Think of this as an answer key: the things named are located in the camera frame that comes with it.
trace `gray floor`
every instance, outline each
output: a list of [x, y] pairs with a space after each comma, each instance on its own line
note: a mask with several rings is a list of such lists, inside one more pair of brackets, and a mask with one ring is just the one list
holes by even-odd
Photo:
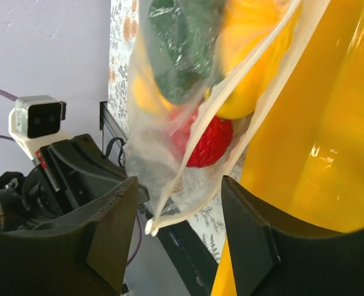
[[[104, 126], [103, 142], [106, 144], [111, 134]], [[115, 145], [110, 160], [117, 163], [118, 147]], [[190, 296], [177, 270], [169, 259], [157, 237], [146, 236], [143, 232], [145, 218], [140, 217], [142, 225], [142, 243], [139, 252], [126, 268], [125, 280], [131, 293], [137, 296]], [[132, 234], [130, 254], [134, 251], [139, 238], [139, 229], [135, 223]]]

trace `floral tablecloth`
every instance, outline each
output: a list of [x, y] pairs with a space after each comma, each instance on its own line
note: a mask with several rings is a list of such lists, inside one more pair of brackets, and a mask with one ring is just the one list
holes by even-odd
[[[108, 108], [126, 133], [128, 63], [139, 28], [138, 6], [138, 0], [111, 0]], [[231, 174], [237, 181], [240, 179], [243, 160], [242, 157]], [[220, 194], [188, 222], [219, 261], [225, 242]]]

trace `white wall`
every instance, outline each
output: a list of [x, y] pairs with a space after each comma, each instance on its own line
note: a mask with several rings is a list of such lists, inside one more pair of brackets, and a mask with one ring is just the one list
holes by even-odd
[[[110, 0], [0, 0], [0, 88], [68, 103], [62, 128], [98, 144], [99, 101], [107, 99]], [[0, 134], [13, 103], [0, 97]], [[13, 142], [0, 140], [0, 174], [29, 172]]]

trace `camera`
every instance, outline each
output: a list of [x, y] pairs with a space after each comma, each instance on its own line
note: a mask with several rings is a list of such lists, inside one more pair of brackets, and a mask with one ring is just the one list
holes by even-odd
[[66, 106], [50, 96], [19, 97], [15, 103], [16, 129], [30, 139], [58, 133]]

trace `black cable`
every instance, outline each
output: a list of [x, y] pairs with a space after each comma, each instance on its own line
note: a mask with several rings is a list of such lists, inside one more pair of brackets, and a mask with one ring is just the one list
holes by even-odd
[[123, 164], [121, 163], [121, 159], [123, 157], [123, 146], [126, 144], [125, 141], [122, 138], [119, 137], [114, 137], [113, 139], [111, 139], [107, 145], [107, 149], [105, 150], [105, 157], [109, 158], [111, 152], [112, 152], [112, 148], [113, 145], [115, 144], [116, 141], [120, 142], [120, 151], [119, 151], [119, 157], [118, 157], [118, 162], [119, 162], [119, 166], [123, 167]]

